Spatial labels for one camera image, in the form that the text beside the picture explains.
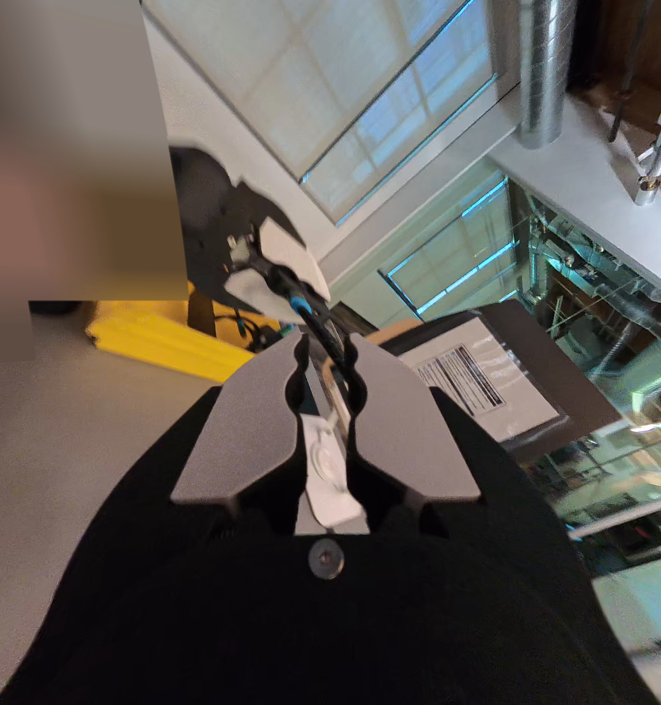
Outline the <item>silver duct pipe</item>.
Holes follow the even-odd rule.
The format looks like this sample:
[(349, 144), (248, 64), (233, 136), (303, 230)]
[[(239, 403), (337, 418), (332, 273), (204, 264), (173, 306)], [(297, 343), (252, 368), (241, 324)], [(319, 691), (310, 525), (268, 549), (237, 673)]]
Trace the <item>silver duct pipe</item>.
[(576, 1), (520, 1), (519, 140), (529, 150), (560, 136)]

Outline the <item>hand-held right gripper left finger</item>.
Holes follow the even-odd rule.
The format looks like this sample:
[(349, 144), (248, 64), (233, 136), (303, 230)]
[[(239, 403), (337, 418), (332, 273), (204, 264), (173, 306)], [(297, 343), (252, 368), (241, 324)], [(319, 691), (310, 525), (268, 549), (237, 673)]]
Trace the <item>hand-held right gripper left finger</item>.
[(297, 516), (307, 482), (300, 420), (308, 337), (296, 329), (221, 385), (170, 500)]

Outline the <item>window with white blind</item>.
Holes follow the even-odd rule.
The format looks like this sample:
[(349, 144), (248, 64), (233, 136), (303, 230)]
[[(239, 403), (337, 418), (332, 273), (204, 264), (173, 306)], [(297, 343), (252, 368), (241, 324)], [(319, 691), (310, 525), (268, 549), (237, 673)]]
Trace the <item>window with white blind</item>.
[(335, 225), (518, 82), (518, 1), (142, 1)]

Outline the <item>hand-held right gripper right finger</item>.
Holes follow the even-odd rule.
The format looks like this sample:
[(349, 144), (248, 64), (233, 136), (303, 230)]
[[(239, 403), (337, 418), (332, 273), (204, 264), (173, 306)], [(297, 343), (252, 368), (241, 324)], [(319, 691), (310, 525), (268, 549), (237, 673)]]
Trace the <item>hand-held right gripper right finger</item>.
[(358, 333), (346, 337), (344, 353), (347, 485), (365, 512), (477, 501), (481, 491), (430, 388)]

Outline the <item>wood-framed sign board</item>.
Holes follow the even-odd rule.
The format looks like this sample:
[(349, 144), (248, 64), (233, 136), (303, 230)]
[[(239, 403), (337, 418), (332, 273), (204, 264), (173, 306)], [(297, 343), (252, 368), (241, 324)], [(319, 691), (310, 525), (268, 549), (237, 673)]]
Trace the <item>wood-framed sign board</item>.
[(530, 464), (620, 419), (515, 301), (384, 330), (379, 346), (441, 389), (512, 457)]

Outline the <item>yellow plastic bin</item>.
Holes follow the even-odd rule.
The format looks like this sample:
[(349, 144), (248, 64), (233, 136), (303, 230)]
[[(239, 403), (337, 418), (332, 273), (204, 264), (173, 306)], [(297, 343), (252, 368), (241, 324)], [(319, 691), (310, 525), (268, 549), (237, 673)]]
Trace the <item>yellow plastic bin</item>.
[(101, 351), (224, 383), (254, 354), (187, 325), (186, 301), (98, 301), (85, 332)]

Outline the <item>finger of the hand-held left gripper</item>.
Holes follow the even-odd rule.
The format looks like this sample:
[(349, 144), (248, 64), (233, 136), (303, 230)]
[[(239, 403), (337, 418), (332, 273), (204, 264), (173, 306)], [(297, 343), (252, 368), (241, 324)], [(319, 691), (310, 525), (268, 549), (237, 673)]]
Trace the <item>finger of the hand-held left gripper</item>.
[(265, 218), (259, 228), (259, 247), (263, 258), (291, 271), (324, 302), (331, 301), (326, 279), (306, 245), (297, 241), (272, 218)]
[(234, 272), (223, 287), (228, 295), (242, 302), (239, 307), (283, 323), (303, 324), (287, 298), (269, 288), (261, 274), (253, 269)]

